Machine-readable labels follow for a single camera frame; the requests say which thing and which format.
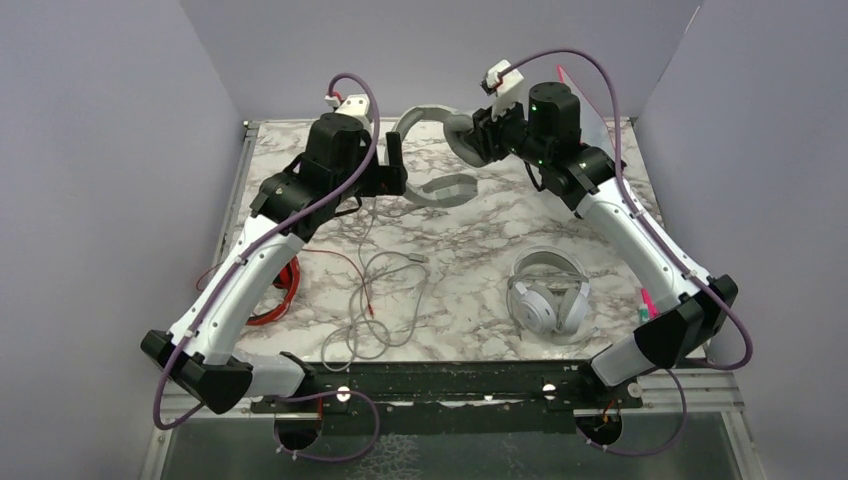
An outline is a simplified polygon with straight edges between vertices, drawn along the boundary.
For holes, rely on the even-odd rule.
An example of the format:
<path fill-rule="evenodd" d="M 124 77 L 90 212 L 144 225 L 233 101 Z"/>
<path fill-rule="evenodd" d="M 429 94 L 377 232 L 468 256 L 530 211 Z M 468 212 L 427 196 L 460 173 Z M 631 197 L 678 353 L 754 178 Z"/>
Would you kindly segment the white gaming headset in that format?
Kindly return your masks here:
<path fill-rule="evenodd" d="M 531 246 L 512 265 L 505 302 L 517 334 L 528 331 L 569 345 L 597 331 L 580 330 L 590 292 L 589 278 L 575 257 L 552 246 Z"/>

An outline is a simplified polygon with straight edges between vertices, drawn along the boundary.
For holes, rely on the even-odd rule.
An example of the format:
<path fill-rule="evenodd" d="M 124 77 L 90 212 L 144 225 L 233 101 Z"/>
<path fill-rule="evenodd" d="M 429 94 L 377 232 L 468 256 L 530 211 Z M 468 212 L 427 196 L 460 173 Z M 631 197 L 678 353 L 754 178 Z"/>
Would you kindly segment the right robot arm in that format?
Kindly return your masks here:
<path fill-rule="evenodd" d="M 723 327 L 738 287 L 698 265 L 636 202 L 622 166 L 581 139 L 580 102 L 562 83 L 543 82 L 526 104 L 503 81 L 484 91 L 492 105 L 477 110 L 468 140 L 485 162 L 514 155 L 536 167 L 542 187 L 590 223 L 636 274 L 659 308 L 658 317 L 595 355 L 579 369 L 579 398 L 600 407 L 617 386 L 669 369 Z"/>

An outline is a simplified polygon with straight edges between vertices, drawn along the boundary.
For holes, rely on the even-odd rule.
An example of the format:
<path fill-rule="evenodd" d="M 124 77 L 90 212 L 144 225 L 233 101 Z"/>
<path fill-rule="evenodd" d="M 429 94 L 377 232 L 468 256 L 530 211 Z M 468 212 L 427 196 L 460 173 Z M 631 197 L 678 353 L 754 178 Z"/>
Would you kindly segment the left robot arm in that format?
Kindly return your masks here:
<path fill-rule="evenodd" d="M 239 237 L 189 310 L 166 330 L 150 330 L 140 348 L 163 375 L 216 414 L 251 396 L 276 395 L 290 410 L 313 401 L 312 368 L 291 354 L 249 357 L 236 350 L 248 317 L 279 273 L 350 199 L 401 196 L 406 170 L 397 132 L 385 135 L 388 162 L 376 152 L 377 128 L 349 115 L 322 114 L 304 150 L 266 178 Z"/>

